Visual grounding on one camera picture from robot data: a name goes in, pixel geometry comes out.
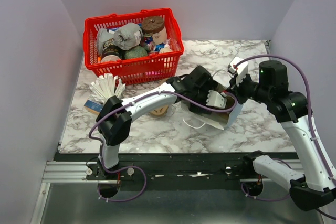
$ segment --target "red object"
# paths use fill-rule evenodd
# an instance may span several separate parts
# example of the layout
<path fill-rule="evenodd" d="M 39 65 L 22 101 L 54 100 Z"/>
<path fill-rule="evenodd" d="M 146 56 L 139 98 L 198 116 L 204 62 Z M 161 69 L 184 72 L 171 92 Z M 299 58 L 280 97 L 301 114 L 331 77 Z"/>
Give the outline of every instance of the red object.
<path fill-rule="evenodd" d="M 96 36 L 100 28 L 115 28 L 129 22 L 140 23 L 151 16 L 161 16 L 167 30 L 167 38 L 171 39 L 170 48 L 173 52 L 150 55 L 143 58 L 120 60 L 116 62 L 98 63 L 96 49 Z M 139 13 L 88 18 L 85 20 L 83 34 L 83 50 L 85 53 L 85 66 L 92 70 L 96 76 L 111 73 L 119 76 L 126 85 L 142 82 L 162 80 L 175 76 L 180 56 L 184 48 L 181 31 L 170 8 L 141 10 Z"/>

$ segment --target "plastic container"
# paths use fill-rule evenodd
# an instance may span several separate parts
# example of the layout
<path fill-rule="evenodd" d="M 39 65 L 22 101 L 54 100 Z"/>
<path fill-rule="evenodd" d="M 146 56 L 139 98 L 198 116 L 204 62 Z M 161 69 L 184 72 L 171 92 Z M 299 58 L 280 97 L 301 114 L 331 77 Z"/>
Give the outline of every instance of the plastic container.
<path fill-rule="evenodd" d="M 164 19 L 167 37 L 173 52 L 155 54 L 131 60 L 119 60 L 98 63 L 96 49 L 96 35 L 100 28 L 115 28 L 128 22 L 140 23 L 144 18 L 161 16 Z M 85 53 L 85 66 L 92 70 L 96 76 L 111 73 L 119 76 L 126 85 L 137 84 L 155 80 L 162 80 L 175 76 L 180 56 L 184 48 L 181 31 L 170 8 L 141 10 L 139 13 L 89 18 L 85 21 L 83 34 L 83 50 Z"/>

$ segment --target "brown jar lid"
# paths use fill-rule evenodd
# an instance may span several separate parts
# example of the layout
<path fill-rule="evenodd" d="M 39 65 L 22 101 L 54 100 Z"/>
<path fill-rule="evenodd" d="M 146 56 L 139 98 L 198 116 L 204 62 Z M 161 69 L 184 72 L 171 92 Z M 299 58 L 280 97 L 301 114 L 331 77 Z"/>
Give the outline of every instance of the brown jar lid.
<path fill-rule="evenodd" d="M 164 28 L 164 20 L 159 16 L 145 18 L 141 23 L 141 28 L 146 34 L 156 34 Z"/>

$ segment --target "marble countertop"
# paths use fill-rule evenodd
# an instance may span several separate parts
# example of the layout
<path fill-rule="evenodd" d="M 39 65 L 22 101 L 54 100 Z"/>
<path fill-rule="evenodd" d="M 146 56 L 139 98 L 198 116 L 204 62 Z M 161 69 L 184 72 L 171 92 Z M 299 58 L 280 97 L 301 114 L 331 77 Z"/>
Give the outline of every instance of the marble countertop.
<path fill-rule="evenodd" d="M 185 51 L 180 58 L 176 75 L 191 72 L 202 65 L 214 73 L 224 69 L 235 57 L 265 54 L 262 41 L 183 41 Z M 249 64 L 249 73 L 258 80 L 258 65 L 262 59 Z M 95 74 L 82 63 L 76 90 L 68 115 L 66 128 L 61 140 L 61 153 L 97 153 L 99 142 L 88 138 L 96 115 L 88 112 L 83 105 L 91 91 L 89 84 L 96 79 Z M 219 72 L 214 79 L 224 85 L 230 76 Z M 159 82 L 149 82 L 127 86 L 124 97 L 132 97 L 150 91 Z M 236 122 L 222 131 L 205 125 L 200 129 L 187 126 L 202 123 L 182 111 L 179 104 L 169 107 L 162 117 L 144 115 L 132 123 L 130 136 L 120 145 L 124 153 L 192 153 L 192 152 L 292 152 L 295 151 L 285 131 L 275 118 L 266 110 L 266 106 L 247 101 Z"/>

